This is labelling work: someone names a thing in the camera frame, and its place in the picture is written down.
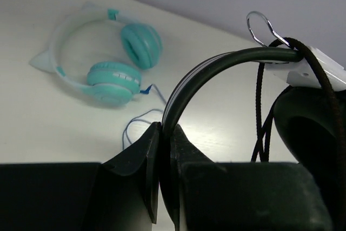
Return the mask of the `white black headphones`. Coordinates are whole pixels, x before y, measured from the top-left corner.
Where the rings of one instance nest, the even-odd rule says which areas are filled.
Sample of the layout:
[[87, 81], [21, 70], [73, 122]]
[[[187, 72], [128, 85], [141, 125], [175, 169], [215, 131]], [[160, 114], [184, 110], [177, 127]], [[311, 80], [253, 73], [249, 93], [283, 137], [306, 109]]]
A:
[[214, 76], [246, 62], [259, 64], [250, 162], [302, 165], [319, 188], [332, 230], [345, 230], [345, 69], [294, 38], [276, 35], [269, 45], [211, 57], [185, 75], [163, 113], [160, 185], [164, 142], [189, 101]]

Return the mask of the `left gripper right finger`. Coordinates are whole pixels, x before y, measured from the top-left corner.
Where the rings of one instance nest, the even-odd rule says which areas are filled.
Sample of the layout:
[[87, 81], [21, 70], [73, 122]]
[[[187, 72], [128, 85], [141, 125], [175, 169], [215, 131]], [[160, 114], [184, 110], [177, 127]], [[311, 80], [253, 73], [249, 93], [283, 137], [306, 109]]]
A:
[[319, 188], [300, 164], [216, 163], [181, 126], [163, 147], [161, 191], [176, 230], [332, 230]]

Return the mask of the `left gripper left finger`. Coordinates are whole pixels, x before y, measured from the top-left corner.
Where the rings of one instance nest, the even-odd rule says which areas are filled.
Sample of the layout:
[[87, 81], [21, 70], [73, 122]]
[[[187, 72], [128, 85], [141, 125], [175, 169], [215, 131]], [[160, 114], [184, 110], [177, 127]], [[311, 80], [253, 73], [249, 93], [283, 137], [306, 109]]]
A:
[[2, 164], [1, 230], [151, 230], [160, 129], [105, 163]]

